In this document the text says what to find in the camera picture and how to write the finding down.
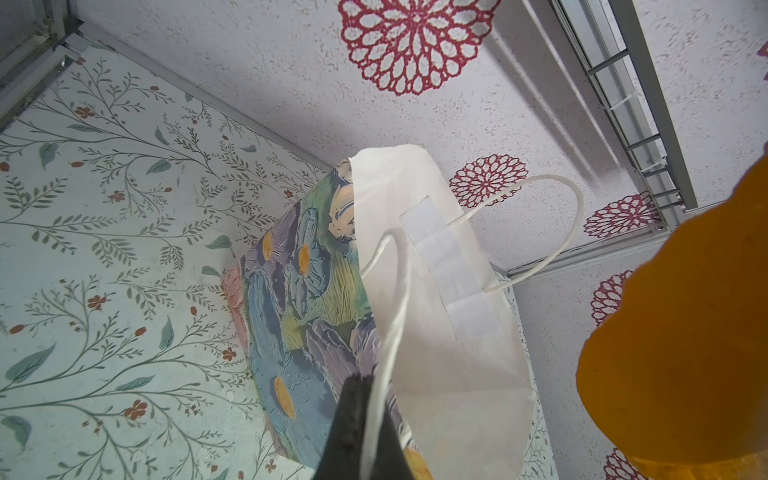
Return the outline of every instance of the paper bag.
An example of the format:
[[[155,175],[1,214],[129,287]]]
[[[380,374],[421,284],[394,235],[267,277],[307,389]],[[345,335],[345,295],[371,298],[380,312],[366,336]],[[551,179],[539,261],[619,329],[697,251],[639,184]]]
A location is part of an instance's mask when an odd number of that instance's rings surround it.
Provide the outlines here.
[[[370,148],[349,164],[361,266],[369,262],[382,234],[403,227],[401,217],[425,199],[434,203],[446,223],[463,213],[434,160],[420,147]],[[453,226],[451,232],[469,265],[466,275],[474,275],[483,288],[497,285],[469,222]],[[475,319],[483,327],[465,322],[457,330],[455,315],[449,317],[444,303],[445,289],[453,287],[451,277],[440,274],[436,281],[416,245],[409,248],[412,291],[392,374],[400,412],[434,478],[517,478],[534,393],[505,295],[502,290],[483,294],[490,314]],[[397,252],[389,248],[363,278],[382,337],[392,318],[396,265]]]

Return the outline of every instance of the orange flower center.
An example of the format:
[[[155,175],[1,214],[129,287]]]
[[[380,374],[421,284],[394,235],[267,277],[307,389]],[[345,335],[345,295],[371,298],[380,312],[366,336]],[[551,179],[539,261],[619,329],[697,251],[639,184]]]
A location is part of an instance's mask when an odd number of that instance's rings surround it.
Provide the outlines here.
[[[264,242],[261,247],[264,259],[268,262],[272,258],[272,254],[275,253],[275,243],[272,239],[272,230],[266,232],[264,235]]]
[[[296,408],[293,407],[293,399],[290,398],[290,393],[286,387],[283,377],[275,377],[275,393],[277,394],[277,401],[280,406],[283,407],[283,411],[292,420],[296,420]]]
[[[299,250],[299,272],[304,276],[310,274],[310,246],[306,243]]]

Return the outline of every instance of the white cord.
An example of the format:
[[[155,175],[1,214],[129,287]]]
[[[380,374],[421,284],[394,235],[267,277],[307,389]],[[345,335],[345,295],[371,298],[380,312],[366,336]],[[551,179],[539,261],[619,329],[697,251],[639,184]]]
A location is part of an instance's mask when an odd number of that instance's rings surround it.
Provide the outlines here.
[[[411,254],[406,233],[400,228],[390,228],[382,235],[376,246],[371,260],[360,269],[360,276],[365,277],[381,257],[386,244],[395,241],[397,248],[397,284],[395,287],[395,310],[389,331],[379,348],[379,364],[373,377],[371,396],[366,411],[366,430],[362,437],[362,454],[360,455],[360,480],[370,480],[373,463],[376,460],[376,450],[379,447],[379,430],[384,419],[386,394],[392,380],[392,370],[395,367],[397,349],[400,346],[402,330],[406,324],[406,308],[411,296]]]
[[[516,276],[515,278],[513,278],[512,280],[509,280],[508,282],[500,283],[496,286],[492,286],[490,288],[484,289],[483,291],[486,293],[491,293],[491,292],[495,292],[496,290],[507,288],[509,286],[515,285],[516,283],[519,283],[527,279],[531,275],[535,274],[536,272],[538,272],[539,270],[547,266],[552,260],[554,260],[554,258],[557,255],[560,254],[560,252],[565,250],[565,247],[567,247],[568,244],[574,239],[574,237],[576,237],[576,233],[578,232],[578,229],[581,226],[581,217],[584,215],[584,193],[581,191],[581,188],[579,188],[577,184],[575,184],[572,180],[567,179],[566,177],[561,177],[560,175],[550,175],[550,174],[536,175],[534,177],[529,177],[524,180],[520,180],[519,182],[513,183],[509,187],[506,187],[504,190],[499,191],[497,194],[492,195],[489,198],[486,198],[477,207],[472,208],[467,213],[461,215],[459,218],[449,223],[449,227],[453,227],[458,223],[465,222],[470,218],[472,218],[472,215],[478,213],[480,209],[482,209],[486,205],[492,204],[499,198],[502,198],[503,196],[509,194],[515,188],[522,187],[525,184],[530,184],[531,182],[535,182],[537,180],[555,180],[562,184],[568,185],[571,188],[571,190],[574,191],[574,193],[576,194],[577,206],[576,206],[576,217],[574,218],[574,223],[571,226],[571,231],[568,232],[568,235],[565,237],[565,240],[563,241],[563,243],[561,243],[560,246],[549,255],[549,257],[543,259],[539,263],[536,263],[536,265],[533,268],[531,268],[529,271]]]

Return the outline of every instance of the metal rung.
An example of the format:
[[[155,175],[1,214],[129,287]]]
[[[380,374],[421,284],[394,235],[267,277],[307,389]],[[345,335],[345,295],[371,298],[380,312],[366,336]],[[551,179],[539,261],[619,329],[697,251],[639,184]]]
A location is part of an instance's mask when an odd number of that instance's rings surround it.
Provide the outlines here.
[[[677,205],[684,205],[684,204],[685,202],[683,202],[682,200],[678,200],[677,202],[673,202],[671,204],[662,205],[661,207],[659,207],[659,210],[666,210],[667,208],[672,208],[672,207],[676,207]]]
[[[595,65],[594,67],[592,67],[589,70],[587,70],[587,75],[594,75],[594,74],[598,73],[600,70],[602,70],[603,68],[606,68],[608,65],[610,65],[612,63],[615,63],[616,61],[621,60],[622,58],[626,57],[627,55],[629,55],[629,50],[627,50],[625,48],[624,50],[618,52],[613,57],[610,57],[608,60],[603,60],[600,63],[598,63],[597,65]]]
[[[654,198],[660,198],[660,197],[666,197],[667,195],[676,194],[679,192],[677,188],[673,188],[672,190],[667,190],[666,192],[661,192],[660,194],[655,194]]]
[[[646,173],[644,173],[644,174],[643,174],[643,177],[645,177],[645,178],[648,178],[648,177],[653,177],[654,175],[658,175],[658,174],[660,174],[661,172],[665,172],[665,171],[667,171],[667,168],[666,168],[666,167],[663,167],[663,168],[660,168],[660,169],[658,169],[658,170],[654,170],[654,171],[652,171],[652,172],[646,172]]]
[[[656,141],[659,138],[661,138],[661,134],[651,135],[650,137],[644,138],[643,140],[638,141],[637,143],[634,143],[632,145],[628,145],[627,146],[627,150],[634,150],[637,147],[642,147],[643,145],[649,144],[652,141]]]

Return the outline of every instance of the green leaf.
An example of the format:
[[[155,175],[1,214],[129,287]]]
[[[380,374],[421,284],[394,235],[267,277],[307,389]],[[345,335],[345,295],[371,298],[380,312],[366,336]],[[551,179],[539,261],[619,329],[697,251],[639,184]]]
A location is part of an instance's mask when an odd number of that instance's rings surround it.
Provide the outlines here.
[[[222,235],[221,237],[218,237],[216,240],[206,245],[206,247],[210,249],[230,248],[231,246],[232,246],[232,242],[230,242],[230,238],[227,235]]]
[[[163,132],[160,131],[160,127],[154,129],[154,137],[157,138],[163,145],[170,145],[168,140],[163,136]]]
[[[167,349],[174,342],[174,326],[170,324],[170,315],[168,321],[160,334],[160,350]]]
[[[140,388],[140,387],[143,387],[143,386],[147,385],[149,382],[152,381],[153,378],[154,378],[154,375],[152,375],[152,376],[140,376],[137,379],[131,380],[128,383],[124,383],[124,384],[118,386],[115,390],[118,391],[118,392],[125,392],[126,390],[137,389],[137,388]]]
[[[40,368],[40,365],[51,355],[53,347],[56,344],[50,346],[40,352],[32,353],[30,356],[25,357],[21,362],[17,362],[5,373],[5,378],[11,380],[11,383],[24,382],[29,376]]]
[[[219,275],[219,273],[216,271],[216,269],[213,268],[212,266],[208,266],[208,265],[203,267],[203,275],[215,275],[215,276],[218,276],[219,278],[221,278],[221,275]]]
[[[157,162],[155,162],[154,165],[149,167],[149,170],[147,170],[147,173],[148,174],[158,174],[160,172],[165,172],[169,168],[170,168],[170,162],[169,161],[167,161],[165,159],[158,160]]]
[[[227,473],[230,472],[229,467],[225,468],[223,472],[219,474],[216,478],[213,478],[213,480],[227,480]]]
[[[0,425],[10,428],[13,431],[13,436],[16,437],[16,442],[22,446],[22,450],[27,449],[27,440],[32,433],[32,425],[29,422],[22,417],[11,415],[0,421]]]
[[[67,128],[71,128],[72,130],[77,130],[77,131],[101,132],[100,128],[92,127],[91,125],[83,125],[83,124],[73,124],[73,125],[67,126]]]
[[[56,150],[58,150],[58,144],[46,142],[40,146],[40,161],[43,163],[43,170],[45,170],[45,165],[50,164],[56,157]]]

